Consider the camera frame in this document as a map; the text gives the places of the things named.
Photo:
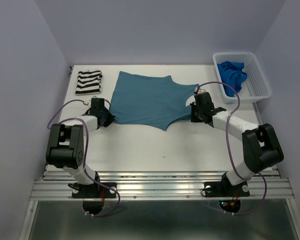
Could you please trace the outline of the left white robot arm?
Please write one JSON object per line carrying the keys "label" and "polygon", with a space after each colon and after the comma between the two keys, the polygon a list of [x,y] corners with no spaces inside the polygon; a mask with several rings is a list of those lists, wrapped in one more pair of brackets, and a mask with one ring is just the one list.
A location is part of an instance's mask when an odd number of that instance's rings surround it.
{"label": "left white robot arm", "polygon": [[101,191],[100,178],[87,164],[89,133],[108,127],[115,119],[110,113],[107,99],[92,97],[89,101],[70,100],[58,111],[70,103],[80,102],[88,109],[79,117],[70,117],[59,123],[52,123],[56,115],[48,122],[50,131],[46,150],[46,163],[69,173],[75,181],[84,186],[84,192],[96,197]]}

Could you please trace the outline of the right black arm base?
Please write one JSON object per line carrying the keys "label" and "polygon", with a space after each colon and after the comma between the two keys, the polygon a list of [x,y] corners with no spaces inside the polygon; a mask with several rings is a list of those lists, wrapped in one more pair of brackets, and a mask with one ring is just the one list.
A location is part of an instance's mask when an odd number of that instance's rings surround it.
{"label": "right black arm base", "polygon": [[203,184],[201,195],[208,198],[220,198],[219,205],[225,212],[237,214],[241,208],[240,197],[249,197],[250,192],[247,181],[232,185],[226,174],[220,181],[208,181]]}

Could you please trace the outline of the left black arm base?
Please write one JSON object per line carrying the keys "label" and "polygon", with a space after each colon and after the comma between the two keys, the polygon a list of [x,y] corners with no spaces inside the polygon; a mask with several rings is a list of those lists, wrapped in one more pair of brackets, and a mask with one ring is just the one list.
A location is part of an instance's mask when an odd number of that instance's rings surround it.
{"label": "left black arm base", "polygon": [[84,185],[79,183],[69,183],[68,187],[72,189],[72,198],[83,200],[82,208],[86,216],[100,218],[110,215],[114,209],[106,210],[105,200],[115,199],[117,189],[116,182],[104,182],[103,186],[98,184]]}

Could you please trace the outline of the teal tank top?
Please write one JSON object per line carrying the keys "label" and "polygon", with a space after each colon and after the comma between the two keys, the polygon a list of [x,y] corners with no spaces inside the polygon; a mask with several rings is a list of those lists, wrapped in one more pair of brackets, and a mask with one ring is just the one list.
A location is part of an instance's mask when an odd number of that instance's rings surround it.
{"label": "teal tank top", "polygon": [[179,84],[172,76],[153,77],[121,71],[111,98],[110,113],[115,123],[147,125],[166,131],[181,120],[189,119],[198,84]]}

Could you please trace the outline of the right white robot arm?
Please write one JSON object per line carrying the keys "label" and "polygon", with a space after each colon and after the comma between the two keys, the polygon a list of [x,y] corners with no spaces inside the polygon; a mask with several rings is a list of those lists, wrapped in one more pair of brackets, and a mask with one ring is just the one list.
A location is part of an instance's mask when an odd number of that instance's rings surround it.
{"label": "right white robot arm", "polygon": [[284,154],[272,125],[247,122],[233,116],[222,107],[215,107],[206,91],[195,94],[194,99],[195,102],[190,104],[191,122],[202,122],[225,131],[228,151],[229,136],[242,143],[243,161],[235,165],[234,160],[230,159],[232,170],[228,171],[220,182],[223,194],[233,194],[242,182],[283,161]]}

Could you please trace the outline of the black white striped tank top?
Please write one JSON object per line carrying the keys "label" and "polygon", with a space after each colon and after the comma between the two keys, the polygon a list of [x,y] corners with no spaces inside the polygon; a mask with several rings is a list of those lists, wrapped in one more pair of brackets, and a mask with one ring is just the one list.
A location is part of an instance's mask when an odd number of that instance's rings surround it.
{"label": "black white striped tank top", "polygon": [[100,94],[103,74],[100,70],[79,71],[77,75],[76,95]]}

